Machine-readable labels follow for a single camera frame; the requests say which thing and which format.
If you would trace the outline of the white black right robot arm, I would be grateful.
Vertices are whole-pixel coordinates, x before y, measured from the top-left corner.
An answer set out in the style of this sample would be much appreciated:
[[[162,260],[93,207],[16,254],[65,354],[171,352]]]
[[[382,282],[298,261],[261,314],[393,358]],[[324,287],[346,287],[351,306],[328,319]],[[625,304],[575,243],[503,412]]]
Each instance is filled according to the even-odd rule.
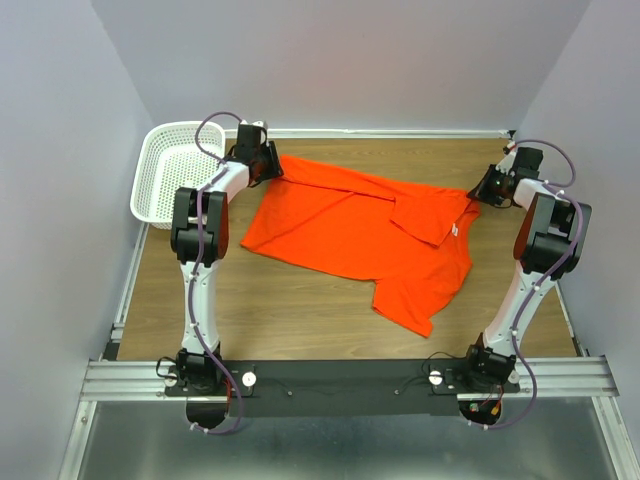
[[[520,346],[538,307],[558,280],[576,268],[584,248],[592,207],[567,195],[576,179],[575,166],[568,163],[571,178],[566,183],[541,179],[540,145],[568,157],[547,141],[510,141],[503,159],[491,164],[467,194],[486,205],[507,202],[526,211],[513,247],[515,271],[507,294],[459,370],[462,384],[474,392],[506,385],[523,359]]]

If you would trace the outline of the orange t shirt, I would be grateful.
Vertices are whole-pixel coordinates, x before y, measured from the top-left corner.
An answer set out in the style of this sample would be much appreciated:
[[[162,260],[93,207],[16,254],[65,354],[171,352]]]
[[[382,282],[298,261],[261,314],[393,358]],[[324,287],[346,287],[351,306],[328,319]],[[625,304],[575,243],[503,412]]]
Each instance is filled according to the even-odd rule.
[[[401,182],[285,155],[245,249],[375,285],[373,310],[423,337],[471,270],[481,213],[465,191]]]

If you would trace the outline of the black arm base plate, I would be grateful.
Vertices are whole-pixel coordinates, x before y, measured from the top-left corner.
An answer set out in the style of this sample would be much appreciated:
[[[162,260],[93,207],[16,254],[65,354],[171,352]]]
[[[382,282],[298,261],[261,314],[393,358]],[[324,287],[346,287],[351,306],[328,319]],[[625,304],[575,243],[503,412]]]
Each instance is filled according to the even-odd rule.
[[[466,359],[231,361],[181,354],[162,374],[165,393],[184,397],[190,418],[487,414],[509,375]]]

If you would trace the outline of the white perforated plastic basket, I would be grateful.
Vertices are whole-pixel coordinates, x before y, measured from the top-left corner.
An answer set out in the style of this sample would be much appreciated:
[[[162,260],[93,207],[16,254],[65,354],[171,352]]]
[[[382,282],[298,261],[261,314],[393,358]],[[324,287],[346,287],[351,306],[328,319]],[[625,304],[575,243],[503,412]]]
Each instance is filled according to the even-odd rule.
[[[158,229],[172,224],[175,192],[199,188],[219,170],[226,135],[218,124],[161,124],[144,138],[130,198],[133,216]]]

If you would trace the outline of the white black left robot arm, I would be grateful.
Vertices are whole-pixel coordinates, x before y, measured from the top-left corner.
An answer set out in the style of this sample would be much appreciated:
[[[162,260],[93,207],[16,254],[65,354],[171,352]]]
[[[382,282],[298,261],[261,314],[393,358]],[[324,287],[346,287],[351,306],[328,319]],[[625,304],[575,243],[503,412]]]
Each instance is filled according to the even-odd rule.
[[[240,122],[236,144],[218,159],[212,177],[174,196],[170,244],[180,264],[185,326],[176,357],[178,381],[201,395],[225,387],[241,394],[220,357],[216,281],[230,236],[229,206],[246,188],[283,175],[275,143],[262,121]]]

